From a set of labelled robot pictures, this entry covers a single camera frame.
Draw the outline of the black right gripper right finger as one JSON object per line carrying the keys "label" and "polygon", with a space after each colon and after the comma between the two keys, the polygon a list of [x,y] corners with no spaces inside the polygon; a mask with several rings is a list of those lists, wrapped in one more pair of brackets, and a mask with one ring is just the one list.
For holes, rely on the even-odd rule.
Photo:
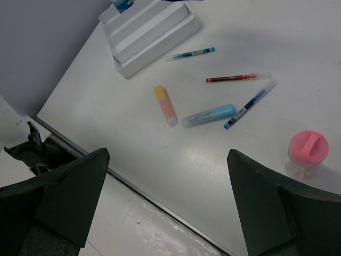
{"label": "black right gripper right finger", "polygon": [[289,178],[236,149],[227,163],[249,255],[340,255],[340,195]]}

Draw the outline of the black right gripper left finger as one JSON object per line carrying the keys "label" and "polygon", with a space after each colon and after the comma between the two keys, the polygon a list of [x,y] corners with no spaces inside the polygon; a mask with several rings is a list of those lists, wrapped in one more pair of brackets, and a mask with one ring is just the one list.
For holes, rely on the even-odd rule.
{"label": "black right gripper left finger", "polygon": [[110,155],[97,149],[1,188],[1,255],[78,255],[85,247]]}

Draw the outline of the dark blue gel pen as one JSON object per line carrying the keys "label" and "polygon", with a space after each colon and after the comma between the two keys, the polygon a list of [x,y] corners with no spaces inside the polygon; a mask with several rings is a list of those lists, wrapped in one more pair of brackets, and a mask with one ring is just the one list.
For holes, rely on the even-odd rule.
{"label": "dark blue gel pen", "polygon": [[255,96],[244,105],[227,123],[224,124],[224,128],[228,130],[233,126],[253,105],[255,105],[261,98],[263,98],[267,93],[269,93],[275,86],[277,86],[277,81],[270,79],[256,94]]}

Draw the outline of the red ink refill pen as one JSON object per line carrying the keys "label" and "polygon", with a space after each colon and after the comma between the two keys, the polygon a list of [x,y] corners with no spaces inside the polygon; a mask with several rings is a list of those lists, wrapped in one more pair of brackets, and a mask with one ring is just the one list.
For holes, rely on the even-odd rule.
{"label": "red ink refill pen", "polygon": [[246,75],[206,78],[206,83],[270,79],[271,77],[272,77],[272,75],[270,72],[251,73],[251,74],[246,74]]}

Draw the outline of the blue ink refill pen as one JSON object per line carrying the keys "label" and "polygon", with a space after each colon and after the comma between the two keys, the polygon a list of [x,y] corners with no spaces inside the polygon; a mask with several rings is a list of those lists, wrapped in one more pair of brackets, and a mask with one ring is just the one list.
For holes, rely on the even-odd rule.
{"label": "blue ink refill pen", "polygon": [[196,51],[190,51],[190,52],[185,52],[185,53],[180,53],[180,54],[175,54],[171,56],[165,57],[165,61],[174,61],[174,60],[179,60],[179,59],[184,59],[184,58],[189,58],[189,57],[194,57],[197,55],[202,55],[210,52],[215,52],[216,49],[214,47],[207,48],[207,49],[202,49],[202,50],[196,50]]}

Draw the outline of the blue slime jar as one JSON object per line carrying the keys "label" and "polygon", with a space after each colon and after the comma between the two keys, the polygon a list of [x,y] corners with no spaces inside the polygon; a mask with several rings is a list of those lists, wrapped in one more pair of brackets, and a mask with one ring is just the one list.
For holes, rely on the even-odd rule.
{"label": "blue slime jar", "polygon": [[126,11],[134,4],[133,0],[111,0],[111,2],[119,13]]}

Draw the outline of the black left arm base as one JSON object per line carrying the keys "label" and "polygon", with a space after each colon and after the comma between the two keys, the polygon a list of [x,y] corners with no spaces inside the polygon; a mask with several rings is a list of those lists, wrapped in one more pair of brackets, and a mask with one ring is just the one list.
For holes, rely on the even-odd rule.
{"label": "black left arm base", "polygon": [[31,122],[28,122],[28,126],[28,141],[11,148],[4,147],[4,151],[14,159],[24,162],[33,174],[41,175],[77,159],[51,138],[42,141],[38,129]]}

